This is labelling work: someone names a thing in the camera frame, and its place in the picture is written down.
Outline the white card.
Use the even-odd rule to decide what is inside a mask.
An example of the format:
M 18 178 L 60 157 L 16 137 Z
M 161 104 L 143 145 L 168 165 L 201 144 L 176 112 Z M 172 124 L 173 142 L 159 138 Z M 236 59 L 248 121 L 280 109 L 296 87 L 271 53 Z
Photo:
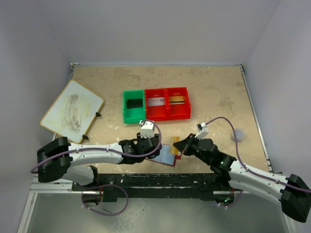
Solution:
M 164 97 L 148 98 L 147 105 L 150 107 L 165 105 L 165 98 Z

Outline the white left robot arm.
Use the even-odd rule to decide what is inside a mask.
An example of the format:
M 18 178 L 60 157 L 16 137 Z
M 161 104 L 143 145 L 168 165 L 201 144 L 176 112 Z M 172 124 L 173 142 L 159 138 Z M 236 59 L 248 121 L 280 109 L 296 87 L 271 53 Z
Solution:
M 66 137 L 60 137 L 37 151 L 37 165 L 31 173 L 38 175 L 41 183 L 65 179 L 95 190 L 100 185 L 99 173 L 94 164 L 141 163 L 145 158 L 154 158 L 160 154 L 161 133 L 152 137 L 122 140 L 108 145 L 80 145 L 69 143 Z

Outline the red leather card holder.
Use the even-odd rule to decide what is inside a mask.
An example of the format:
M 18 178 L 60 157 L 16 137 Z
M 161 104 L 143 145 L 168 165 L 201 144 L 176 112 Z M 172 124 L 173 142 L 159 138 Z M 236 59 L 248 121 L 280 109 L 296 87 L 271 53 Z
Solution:
M 149 161 L 153 161 L 159 164 L 172 166 L 174 167 L 177 160 L 181 159 L 181 153 L 177 152 L 177 154 L 170 153 L 170 146 L 167 144 L 162 144 L 162 149 L 160 150 L 159 156 L 148 159 Z

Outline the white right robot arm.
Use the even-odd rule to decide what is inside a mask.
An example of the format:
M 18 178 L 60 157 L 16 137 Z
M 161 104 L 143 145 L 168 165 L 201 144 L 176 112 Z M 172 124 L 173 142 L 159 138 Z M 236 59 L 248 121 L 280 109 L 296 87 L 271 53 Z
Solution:
M 283 213 L 295 221 L 305 223 L 311 210 L 311 190 L 301 177 L 279 174 L 243 164 L 233 156 L 221 152 L 211 139 L 198 139 L 190 134 L 173 146 L 186 156 L 195 156 L 216 175 L 221 190 L 229 187 L 252 193 L 280 205 Z

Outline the black VIP card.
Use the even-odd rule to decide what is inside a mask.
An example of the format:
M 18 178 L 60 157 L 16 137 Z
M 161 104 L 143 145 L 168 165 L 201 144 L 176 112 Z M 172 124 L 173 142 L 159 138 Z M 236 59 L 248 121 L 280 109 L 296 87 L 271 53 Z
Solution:
M 126 102 L 127 109 L 143 107 L 143 99 L 128 99 Z

